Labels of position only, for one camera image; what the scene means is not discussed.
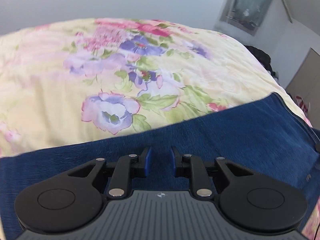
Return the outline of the blue denim jeans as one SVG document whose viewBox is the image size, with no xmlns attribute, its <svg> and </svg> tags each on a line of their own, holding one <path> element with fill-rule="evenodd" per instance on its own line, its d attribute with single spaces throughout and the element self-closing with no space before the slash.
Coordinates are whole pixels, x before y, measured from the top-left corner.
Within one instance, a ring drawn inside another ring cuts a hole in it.
<svg viewBox="0 0 320 240">
<path fill-rule="evenodd" d="M 276 93 L 252 103 L 174 125 L 124 137 L 47 148 L 1 159 L 1 220 L 7 239 L 22 231 L 14 210 L 26 187 L 92 159 L 116 161 L 151 147 L 150 174 L 135 179 L 135 189 L 185 190 L 186 179 L 174 178 L 170 149 L 213 161 L 235 163 L 300 189 L 310 217 L 319 198 L 319 131 L 293 114 Z"/>
</svg>

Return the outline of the floral yellow bed quilt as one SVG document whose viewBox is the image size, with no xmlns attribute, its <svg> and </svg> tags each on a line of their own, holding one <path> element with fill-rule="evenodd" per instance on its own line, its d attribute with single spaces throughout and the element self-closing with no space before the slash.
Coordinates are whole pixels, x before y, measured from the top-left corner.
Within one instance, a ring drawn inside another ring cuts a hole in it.
<svg viewBox="0 0 320 240">
<path fill-rule="evenodd" d="M 1 162 L 145 132 L 276 92 L 234 38 L 158 20 L 88 18 L 1 36 Z"/>
</svg>

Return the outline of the dark clothes pile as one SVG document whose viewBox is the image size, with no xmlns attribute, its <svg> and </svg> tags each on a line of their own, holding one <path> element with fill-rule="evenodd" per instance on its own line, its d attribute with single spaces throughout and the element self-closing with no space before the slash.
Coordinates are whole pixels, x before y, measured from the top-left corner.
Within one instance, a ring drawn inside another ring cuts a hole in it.
<svg viewBox="0 0 320 240">
<path fill-rule="evenodd" d="M 271 66 L 271 58 L 264 51 L 255 48 L 253 46 L 245 46 L 250 53 L 262 64 L 262 66 L 267 70 L 267 72 L 276 80 L 279 81 L 279 75 L 275 72 Z"/>
</svg>

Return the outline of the beige cabinet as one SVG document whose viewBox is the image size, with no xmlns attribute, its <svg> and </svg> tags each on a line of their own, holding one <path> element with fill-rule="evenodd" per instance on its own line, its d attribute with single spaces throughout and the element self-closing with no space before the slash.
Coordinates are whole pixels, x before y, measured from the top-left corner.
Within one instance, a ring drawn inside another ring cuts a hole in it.
<svg viewBox="0 0 320 240">
<path fill-rule="evenodd" d="M 312 126 L 319 129 L 320 104 L 320 60 L 319 54 L 310 48 L 298 72 L 289 83 L 286 91 L 303 111 Z"/>
</svg>

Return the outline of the plastic covered wall hanging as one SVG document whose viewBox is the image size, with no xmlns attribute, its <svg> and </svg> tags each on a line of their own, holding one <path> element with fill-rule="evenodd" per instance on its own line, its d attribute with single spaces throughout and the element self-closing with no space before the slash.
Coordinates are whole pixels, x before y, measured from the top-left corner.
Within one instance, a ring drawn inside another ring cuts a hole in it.
<svg viewBox="0 0 320 240">
<path fill-rule="evenodd" d="M 239 29 L 255 36 L 273 0 L 226 0 L 216 30 L 231 33 Z"/>
</svg>

